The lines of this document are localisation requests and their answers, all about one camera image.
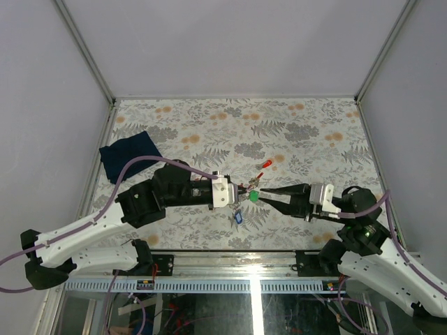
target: white wall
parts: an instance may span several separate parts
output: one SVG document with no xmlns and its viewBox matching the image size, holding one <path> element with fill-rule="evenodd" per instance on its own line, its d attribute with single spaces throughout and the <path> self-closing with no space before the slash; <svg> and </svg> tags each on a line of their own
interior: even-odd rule
<svg viewBox="0 0 447 335">
<path fill-rule="evenodd" d="M 0 258 L 20 233 L 70 223 L 80 203 L 107 103 L 50 0 L 0 3 Z M 0 285 L 29 286 L 25 257 Z M 0 333 L 30 334 L 43 292 L 0 294 Z"/>
<path fill-rule="evenodd" d="M 447 280 L 447 1 L 424 0 L 362 102 L 405 239 Z"/>
<path fill-rule="evenodd" d="M 116 96 L 350 95 L 406 0 L 66 0 Z"/>
</svg>

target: dark blue towel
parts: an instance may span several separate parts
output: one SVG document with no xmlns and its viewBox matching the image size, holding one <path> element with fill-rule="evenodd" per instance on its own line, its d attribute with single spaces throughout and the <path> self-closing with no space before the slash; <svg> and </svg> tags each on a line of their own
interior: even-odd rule
<svg viewBox="0 0 447 335">
<path fill-rule="evenodd" d="M 118 140 L 109 147 L 102 147 L 99 149 L 99 152 L 107 178 L 112 184 L 117 183 L 119 173 L 131 159 L 147 155 L 162 157 L 160 151 L 155 147 L 155 144 L 145 131 L 132 137 Z M 141 161 L 133 164 L 127 170 L 123 180 L 134 176 L 155 163 L 157 162 Z"/>
</svg>

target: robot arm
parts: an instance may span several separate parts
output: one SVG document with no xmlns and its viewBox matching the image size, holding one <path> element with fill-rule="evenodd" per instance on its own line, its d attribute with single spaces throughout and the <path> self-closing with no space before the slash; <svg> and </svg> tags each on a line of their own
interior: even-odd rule
<svg viewBox="0 0 447 335">
<path fill-rule="evenodd" d="M 113 269 L 127 274 L 151 274 L 152 256 L 145 241 L 137 239 L 131 244 L 111 248 L 90 246 L 117 233 L 165 218 L 166 207 L 207 204 L 212 209 L 236 203 L 238 193 L 244 193 L 245 189 L 231 183 L 229 176 L 219 172 L 213 174 L 216 179 L 191 181 L 189 171 L 166 164 L 154 172 L 152 179 L 120 193 L 99 218 L 98 211 L 52 232 L 23 232 L 20 237 L 24 250 L 39 244 L 47 245 L 27 254 L 29 261 L 25 271 L 28 281 L 35 289 L 44 290 L 63 283 L 73 274 Z M 88 222 L 94 223 L 59 241 L 47 243 Z"/>
<path fill-rule="evenodd" d="M 397 248 L 390 230 L 377 221 L 380 207 L 359 217 L 341 214 L 357 214 L 374 208 L 376 198 L 370 190 L 350 187 L 344 190 L 341 198 L 334 198 L 333 186 L 324 184 L 261 191 L 291 196 L 290 204 L 260 198 L 283 214 L 306 221 L 317 217 L 343 224 L 337 232 L 341 241 L 331 239 L 320 251 L 318 256 L 322 265 L 336 266 L 340 273 L 389 298 L 413 317 L 424 332 L 443 334 L 446 331 L 447 297 L 435 288 L 443 290 L 446 285 L 406 251 Z"/>
</svg>

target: small blue object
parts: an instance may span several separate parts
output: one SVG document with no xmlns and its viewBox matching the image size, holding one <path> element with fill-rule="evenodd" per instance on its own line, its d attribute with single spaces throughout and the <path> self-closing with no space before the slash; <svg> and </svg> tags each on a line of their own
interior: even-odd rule
<svg viewBox="0 0 447 335">
<path fill-rule="evenodd" d="M 235 220 L 238 225 L 242 223 L 242 212 L 240 211 L 240 209 L 235 212 Z"/>
</svg>

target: patterned table surface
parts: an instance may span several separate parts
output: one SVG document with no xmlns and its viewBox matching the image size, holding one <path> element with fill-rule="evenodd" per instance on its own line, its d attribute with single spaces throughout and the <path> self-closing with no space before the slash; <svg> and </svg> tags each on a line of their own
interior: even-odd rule
<svg viewBox="0 0 447 335">
<path fill-rule="evenodd" d="M 237 184 L 247 184 L 258 174 L 256 165 L 271 159 L 259 187 L 325 181 L 335 185 L 335 195 L 352 185 L 381 194 L 359 113 L 350 98 L 121 100 L 118 108 L 110 144 L 147 131 L 164 157 L 206 172 L 221 170 Z M 120 190 L 151 178 L 161 166 L 128 179 Z M 113 189 L 101 169 L 91 211 L 100 209 Z M 262 202 L 245 200 L 240 208 L 244 222 L 239 226 L 233 220 L 234 208 L 168 208 L 162 221 L 116 235 L 99 246 L 141 238 L 152 248 L 319 249 L 341 228 L 337 223 L 283 216 Z"/>
</svg>

